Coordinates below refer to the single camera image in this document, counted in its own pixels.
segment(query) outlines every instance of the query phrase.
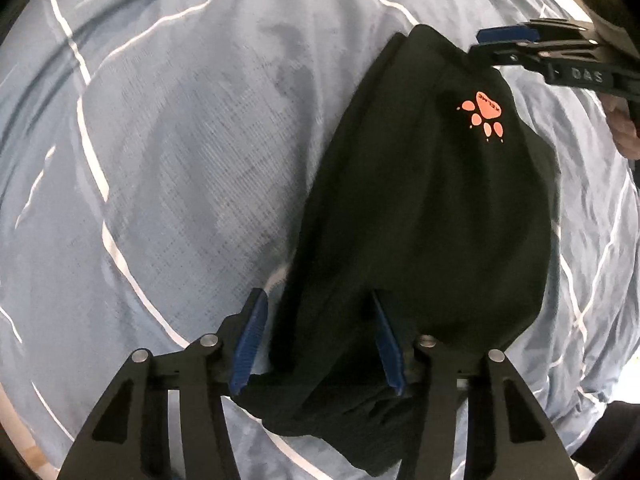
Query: blue bedsheet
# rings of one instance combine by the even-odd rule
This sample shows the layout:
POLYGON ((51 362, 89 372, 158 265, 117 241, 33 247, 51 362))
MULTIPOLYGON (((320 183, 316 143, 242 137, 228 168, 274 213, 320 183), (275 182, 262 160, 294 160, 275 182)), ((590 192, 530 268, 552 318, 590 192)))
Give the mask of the blue bedsheet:
MULTIPOLYGON (((253 286, 273 319, 323 150, 393 33, 427 23, 467 49, 480 28, 540 16, 564 13, 551 0, 32 0, 0 48, 0 382, 50 462, 135 348, 214 332, 253 286)), ((558 187, 544 305, 508 355, 571 452, 638 347, 638 192, 594 94, 502 72, 554 147, 558 187)), ((230 400, 225 413, 244 480, 366 477, 316 438, 269 434, 230 400)))

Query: blue gripper pad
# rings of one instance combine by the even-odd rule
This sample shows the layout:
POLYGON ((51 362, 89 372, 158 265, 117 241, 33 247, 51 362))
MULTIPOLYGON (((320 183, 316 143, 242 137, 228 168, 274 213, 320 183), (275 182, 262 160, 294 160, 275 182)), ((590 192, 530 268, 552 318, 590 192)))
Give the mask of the blue gripper pad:
POLYGON ((406 387, 402 351, 375 294, 373 300, 376 313, 376 347, 385 371, 386 383, 396 391, 397 396, 401 396, 406 387))
POLYGON ((478 43, 495 43, 496 41, 540 41, 540 34, 535 28, 527 25, 510 27, 484 28, 476 35, 478 43))
POLYGON ((231 380, 229 381, 229 391, 232 396, 239 394, 249 381, 251 368, 254 366, 255 356, 258 353, 258 346, 262 341, 264 326, 267 323, 268 306, 267 294, 261 290, 234 352, 231 380))

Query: metal bolt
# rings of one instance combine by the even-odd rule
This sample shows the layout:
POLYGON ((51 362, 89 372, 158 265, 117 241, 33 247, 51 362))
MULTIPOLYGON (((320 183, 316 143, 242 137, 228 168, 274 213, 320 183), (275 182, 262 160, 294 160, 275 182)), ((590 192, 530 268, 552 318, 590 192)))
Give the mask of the metal bolt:
POLYGON ((501 363, 504 361, 504 354, 499 350, 489 350, 489 359, 494 363, 501 363))
POLYGON ((433 348, 436 346, 436 339, 430 335, 421 335, 418 339, 418 345, 422 348, 433 348))
POLYGON ((149 352, 145 349, 141 348, 140 350, 136 350, 131 354, 131 360, 135 363, 143 363, 147 359, 149 359, 149 352))
POLYGON ((200 344, 202 346, 215 346, 218 344, 218 336, 215 334, 205 334, 200 338, 200 344))

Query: black garment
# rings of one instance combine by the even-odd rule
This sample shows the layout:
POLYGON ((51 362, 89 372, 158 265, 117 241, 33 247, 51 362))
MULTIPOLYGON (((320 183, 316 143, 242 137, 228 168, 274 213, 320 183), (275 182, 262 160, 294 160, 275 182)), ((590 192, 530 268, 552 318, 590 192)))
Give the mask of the black garment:
POLYGON ((634 176, 634 184, 640 189, 640 164, 638 164, 637 160, 630 160, 629 165, 631 166, 631 173, 634 176))
POLYGON ((532 323, 550 218, 525 134, 535 136, 497 70, 470 65, 425 25, 395 35, 306 202, 275 320, 274 371, 252 376, 234 400, 269 430, 322 438, 372 475, 397 463, 414 396, 386 385, 368 292, 392 291, 423 333, 479 357, 532 323), (480 110, 490 126, 472 125, 480 110))
POLYGON ((616 400, 607 406, 602 418, 572 458, 596 474, 609 466, 615 469, 612 473, 616 474, 634 452, 640 454, 640 404, 616 400))

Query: finger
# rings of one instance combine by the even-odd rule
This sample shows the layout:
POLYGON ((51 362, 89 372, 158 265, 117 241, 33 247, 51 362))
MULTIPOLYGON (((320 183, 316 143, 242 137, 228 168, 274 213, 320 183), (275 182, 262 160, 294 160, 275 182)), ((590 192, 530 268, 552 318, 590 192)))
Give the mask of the finger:
POLYGON ((606 112, 612 112, 616 109, 617 101, 613 95, 598 94, 598 98, 600 99, 602 107, 606 112))
POLYGON ((612 134, 613 142, 622 155, 633 160, 640 158, 640 139, 616 131, 612 132, 612 134))
POLYGON ((634 150, 630 150, 625 146, 623 146, 622 144, 616 142, 615 140, 614 140, 614 144, 616 145, 616 149, 618 150, 620 155, 622 155, 625 158, 628 158, 628 160, 640 159, 640 152, 635 152, 634 150))
POLYGON ((614 110, 607 114, 607 124, 611 130, 617 130, 631 137, 637 136, 636 125, 620 110, 614 110))

